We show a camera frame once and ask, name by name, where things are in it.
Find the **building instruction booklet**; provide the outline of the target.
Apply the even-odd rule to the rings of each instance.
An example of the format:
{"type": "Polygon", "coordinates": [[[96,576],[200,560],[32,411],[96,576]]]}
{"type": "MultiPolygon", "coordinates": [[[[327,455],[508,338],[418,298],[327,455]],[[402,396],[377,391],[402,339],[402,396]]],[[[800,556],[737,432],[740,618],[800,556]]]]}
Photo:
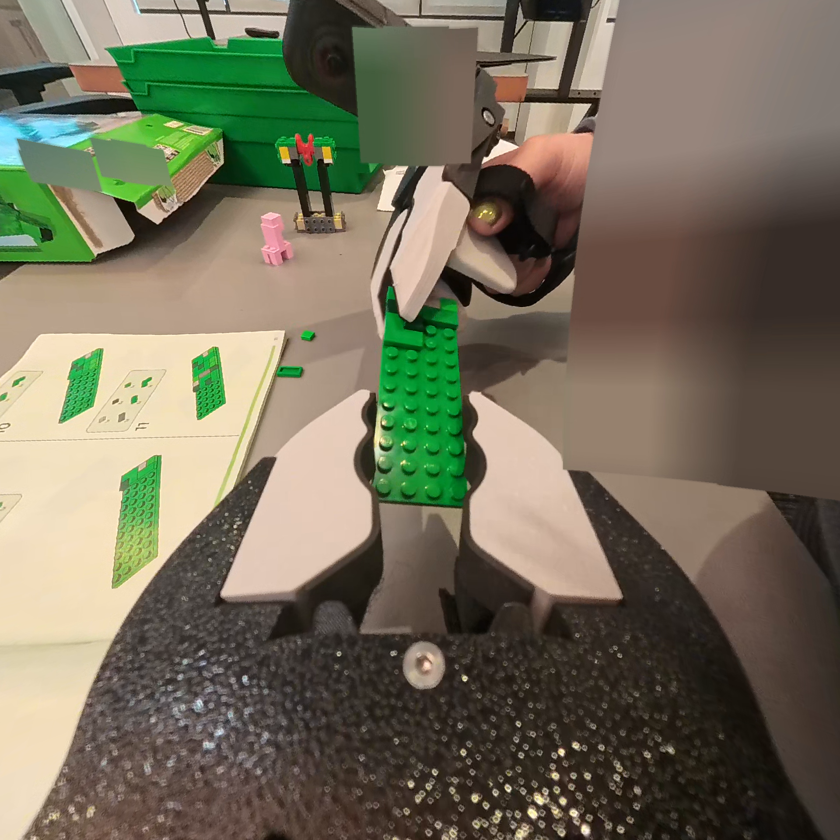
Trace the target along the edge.
{"type": "Polygon", "coordinates": [[[2,375],[2,646],[113,638],[243,473],[285,341],[43,334],[2,375]]]}

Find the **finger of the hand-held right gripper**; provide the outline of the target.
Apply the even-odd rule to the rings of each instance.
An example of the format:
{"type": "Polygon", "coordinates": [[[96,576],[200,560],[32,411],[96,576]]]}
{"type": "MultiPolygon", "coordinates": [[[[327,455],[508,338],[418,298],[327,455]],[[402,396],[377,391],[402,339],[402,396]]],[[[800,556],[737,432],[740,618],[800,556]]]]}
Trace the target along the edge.
{"type": "Polygon", "coordinates": [[[411,205],[396,211],[376,257],[371,302],[376,323],[385,321],[382,291],[392,280],[398,312],[415,320],[433,295],[469,213],[469,199],[444,177],[445,168],[428,166],[418,174],[411,205]]]}
{"type": "MultiPolygon", "coordinates": [[[[491,227],[509,209],[504,198],[484,197],[469,212],[468,219],[480,217],[483,224],[491,227]]],[[[509,295],[517,289],[517,269],[498,238],[475,231],[469,220],[450,254],[450,269],[492,293],[509,295]]]]}

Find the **small pink brick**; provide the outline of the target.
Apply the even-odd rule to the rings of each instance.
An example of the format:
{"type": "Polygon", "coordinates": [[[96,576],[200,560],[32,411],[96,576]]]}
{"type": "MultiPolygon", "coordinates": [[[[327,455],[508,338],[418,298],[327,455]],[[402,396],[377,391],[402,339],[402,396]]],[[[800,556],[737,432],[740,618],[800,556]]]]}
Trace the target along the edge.
{"type": "Polygon", "coordinates": [[[293,258],[291,242],[285,237],[285,224],[279,213],[265,213],[260,218],[260,228],[264,237],[261,254],[264,262],[270,266],[281,266],[293,258]]]}

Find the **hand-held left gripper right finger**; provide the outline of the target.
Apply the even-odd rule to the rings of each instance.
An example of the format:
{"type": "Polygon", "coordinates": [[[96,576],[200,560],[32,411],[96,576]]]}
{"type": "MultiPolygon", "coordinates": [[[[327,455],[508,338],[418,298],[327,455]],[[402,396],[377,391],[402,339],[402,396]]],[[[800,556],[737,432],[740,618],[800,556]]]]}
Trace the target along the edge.
{"type": "Polygon", "coordinates": [[[461,519],[461,559],[495,574],[531,606],[616,605],[623,599],[560,452],[487,396],[472,392],[477,457],[461,519]]]}

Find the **person's right hand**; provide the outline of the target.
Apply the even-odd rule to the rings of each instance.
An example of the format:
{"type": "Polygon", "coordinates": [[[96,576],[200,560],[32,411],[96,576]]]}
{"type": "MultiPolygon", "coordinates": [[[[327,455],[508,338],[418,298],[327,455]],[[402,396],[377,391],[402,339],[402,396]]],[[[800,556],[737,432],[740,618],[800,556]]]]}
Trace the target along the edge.
{"type": "MultiPolygon", "coordinates": [[[[557,214],[553,249],[571,247],[581,223],[585,181],[592,154],[594,133],[556,133],[531,137],[516,149],[486,161],[483,168],[511,165],[531,177],[543,200],[557,214]]],[[[475,202],[468,218],[478,235],[496,237],[513,219],[511,205],[500,197],[475,202]]],[[[514,259],[517,287],[513,298],[526,297],[544,285],[550,274],[551,257],[514,259]]]]}

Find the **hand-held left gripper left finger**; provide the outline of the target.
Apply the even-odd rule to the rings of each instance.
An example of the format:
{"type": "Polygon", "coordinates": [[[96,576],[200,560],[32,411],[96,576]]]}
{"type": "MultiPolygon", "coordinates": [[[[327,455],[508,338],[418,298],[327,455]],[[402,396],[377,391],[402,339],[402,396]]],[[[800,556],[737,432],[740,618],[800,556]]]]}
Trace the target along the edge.
{"type": "Polygon", "coordinates": [[[224,583],[226,602],[367,605],[383,561],[362,466],[374,420],[374,394],[357,391],[277,452],[224,583]]]}

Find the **green brick set box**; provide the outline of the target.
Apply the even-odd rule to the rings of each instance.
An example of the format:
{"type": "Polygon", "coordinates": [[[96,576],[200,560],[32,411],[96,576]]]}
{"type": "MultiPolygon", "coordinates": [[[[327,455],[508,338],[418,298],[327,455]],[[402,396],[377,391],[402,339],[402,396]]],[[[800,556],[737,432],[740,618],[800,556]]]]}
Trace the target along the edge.
{"type": "Polygon", "coordinates": [[[220,129],[160,114],[4,112],[3,263],[89,263],[161,224],[224,164],[220,129]]]}

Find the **green plastic bin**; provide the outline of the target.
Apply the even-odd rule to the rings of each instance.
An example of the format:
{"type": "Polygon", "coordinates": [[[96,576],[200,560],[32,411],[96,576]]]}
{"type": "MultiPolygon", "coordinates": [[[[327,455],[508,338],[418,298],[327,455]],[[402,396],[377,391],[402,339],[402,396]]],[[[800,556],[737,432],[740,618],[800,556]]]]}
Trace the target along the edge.
{"type": "Polygon", "coordinates": [[[278,39],[191,38],[109,47],[138,110],[220,129],[224,165],[215,183],[292,189],[276,142],[297,133],[337,145],[330,167],[336,193],[359,194],[382,168],[360,158],[358,120],[290,78],[278,39]]]}

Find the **green studded brick plate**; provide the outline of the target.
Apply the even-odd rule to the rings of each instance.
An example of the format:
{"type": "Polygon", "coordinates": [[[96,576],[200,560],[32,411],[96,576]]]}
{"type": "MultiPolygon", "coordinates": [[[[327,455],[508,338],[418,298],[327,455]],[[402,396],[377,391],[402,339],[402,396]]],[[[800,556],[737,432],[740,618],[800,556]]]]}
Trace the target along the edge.
{"type": "Polygon", "coordinates": [[[372,486],[381,502],[461,508],[466,444],[458,306],[444,298],[414,321],[385,300],[372,486]]]}

